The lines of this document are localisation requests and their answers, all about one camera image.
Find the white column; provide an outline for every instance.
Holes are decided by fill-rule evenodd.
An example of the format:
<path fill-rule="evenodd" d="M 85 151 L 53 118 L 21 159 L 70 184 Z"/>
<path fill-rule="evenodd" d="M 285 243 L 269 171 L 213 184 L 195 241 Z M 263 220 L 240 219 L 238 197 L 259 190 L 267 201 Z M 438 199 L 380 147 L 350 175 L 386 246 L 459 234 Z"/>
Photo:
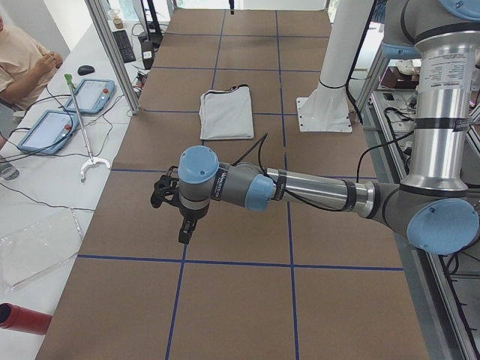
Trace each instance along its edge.
<path fill-rule="evenodd" d="M 318 87 L 297 99 L 300 131 L 351 132 L 345 85 L 374 0 L 340 0 Z"/>

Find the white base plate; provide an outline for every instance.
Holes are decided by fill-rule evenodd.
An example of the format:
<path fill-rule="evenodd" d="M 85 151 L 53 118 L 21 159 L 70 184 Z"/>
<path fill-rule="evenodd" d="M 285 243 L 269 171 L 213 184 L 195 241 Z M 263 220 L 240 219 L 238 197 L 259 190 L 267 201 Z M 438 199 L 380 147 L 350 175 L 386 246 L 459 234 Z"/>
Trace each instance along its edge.
<path fill-rule="evenodd" d="M 318 119 L 313 118 L 312 116 L 305 115 L 302 113 L 301 108 L 305 101 L 308 100 L 308 97 L 297 97 L 297 114 L 298 114 L 298 126 L 300 131 L 303 132 L 329 132 L 329 133 L 351 133 L 353 131 L 352 125 L 350 124 L 350 118 L 348 116 L 348 107 L 346 108 L 346 115 L 344 118 L 339 118 L 333 122 L 340 124 L 330 124 L 328 127 L 326 125 L 321 126 Z"/>

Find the robotic arm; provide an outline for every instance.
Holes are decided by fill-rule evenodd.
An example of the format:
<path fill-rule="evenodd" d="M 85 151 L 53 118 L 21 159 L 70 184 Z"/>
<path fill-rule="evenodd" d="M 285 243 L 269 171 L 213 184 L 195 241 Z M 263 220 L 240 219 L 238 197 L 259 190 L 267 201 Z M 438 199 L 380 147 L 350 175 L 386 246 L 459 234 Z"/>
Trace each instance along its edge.
<path fill-rule="evenodd" d="M 166 202 L 180 209 L 179 241 L 188 244 L 213 199 L 257 211 L 271 200 L 283 200 L 356 212 L 434 254 L 450 254 L 472 242 L 479 215 L 460 171 L 480 47 L 480 3 L 390 0 L 384 44 L 399 55 L 415 45 L 423 58 L 411 170 L 400 185 L 354 184 L 248 163 L 232 166 L 221 163 L 210 148 L 194 146 L 181 155 L 178 178 L 170 168 L 151 197 L 154 207 Z"/>

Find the person's hand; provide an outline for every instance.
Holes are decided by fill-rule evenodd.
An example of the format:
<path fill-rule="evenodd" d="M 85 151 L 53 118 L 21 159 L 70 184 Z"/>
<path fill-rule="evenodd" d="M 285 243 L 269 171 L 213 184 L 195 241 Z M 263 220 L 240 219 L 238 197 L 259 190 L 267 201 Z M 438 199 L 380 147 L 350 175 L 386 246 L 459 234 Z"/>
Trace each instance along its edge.
<path fill-rule="evenodd" d="M 38 71 L 40 75 L 44 75 L 52 71 L 55 66 L 55 57 L 51 52 L 49 52 L 37 60 L 33 70 Z"/>
<path fill-rule="evenodd" d="M 55 58 L 55 67 L 57 69 L 60 68 L 63 64 L 62 56 L 57 52 L 51 52 L 51 54 L 53 54 L 53 58 Z"/>

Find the person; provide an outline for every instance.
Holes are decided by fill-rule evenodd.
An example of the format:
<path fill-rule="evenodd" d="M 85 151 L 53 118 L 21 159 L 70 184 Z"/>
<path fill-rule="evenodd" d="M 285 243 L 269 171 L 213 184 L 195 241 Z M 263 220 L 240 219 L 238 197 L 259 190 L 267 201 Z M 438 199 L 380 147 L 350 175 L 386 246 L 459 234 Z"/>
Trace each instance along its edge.
<path fill-rule="evenodd" d="M 50 52 L 22 29 L 3 22 L 0 14 L 0 99 L 26 110 L 62 66 Z M 0 148 L 5 139 L 0 138 Z"/>

